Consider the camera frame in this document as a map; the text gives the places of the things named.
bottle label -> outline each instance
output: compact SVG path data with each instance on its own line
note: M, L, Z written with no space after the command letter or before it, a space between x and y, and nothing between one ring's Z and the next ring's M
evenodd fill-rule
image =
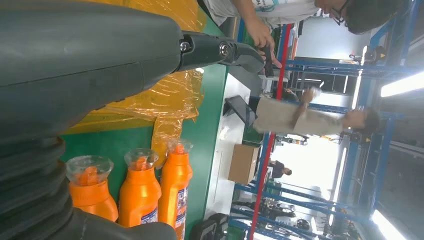
M141 224L156 223L158 221L158 208L155 208L151 213L141 217Z
M183 240L185 235L188 192L187 187L178 191L175 220L175 231L178 240Z
M180 215L186 215L187 210L187 199L189 197L188 195L189 191L188 188L184 188L178 191L178 197L177 197L177 203L176 203L176 215L177 218Z

robotic arm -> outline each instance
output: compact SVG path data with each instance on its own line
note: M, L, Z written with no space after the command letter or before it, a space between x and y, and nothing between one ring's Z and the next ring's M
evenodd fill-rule
M0 0L0 239L176 238L164 223L123 228L72 209L57 136L88 112L210 64L264 67L231 39L170 18L66 0Z
M264 67L250 46L169 17L80 1L0 0L0 144L57 136L88 112L211 64Z

cardboard box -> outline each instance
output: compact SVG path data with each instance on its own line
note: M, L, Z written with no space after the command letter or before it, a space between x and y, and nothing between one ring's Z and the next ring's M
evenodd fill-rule
M239 184L249 184L254 175L259 148L243 144L234 145L228 180Z

green tabletop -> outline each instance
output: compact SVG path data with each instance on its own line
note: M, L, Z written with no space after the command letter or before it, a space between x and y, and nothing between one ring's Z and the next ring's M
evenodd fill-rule
M219 28L210 20L203 30L210 35L222 35ZM204 67L202 91L204 100L198 109L196 122L186 120L182 138L194 144L190 152L193 178L188 187L188 210L186 218L186 239L194 224L201 222L205 214L215 142L224 97L227 68L222 65ZM82 155L104 156L112 160L114 168L108 177L110 194L117 201L127 165L124 155L135 148L150 148L153 127L139 127L124 130L65 135L66 153L62 159Z

yellow plastic sheet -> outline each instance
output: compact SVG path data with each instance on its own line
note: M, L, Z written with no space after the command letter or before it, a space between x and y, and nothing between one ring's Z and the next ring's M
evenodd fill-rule
M205 14L196 0L92 0L130 7L164 15L176 21L182 30L201 32L206 23ZM98 132L124 128L144 127L154 122L151 148L159 154L156 166L163 164L167 141L180 137L184 119L198 115L203 100L202 73L196 70L176 72L161 79L151 89L113 102L90 112L67 133Z

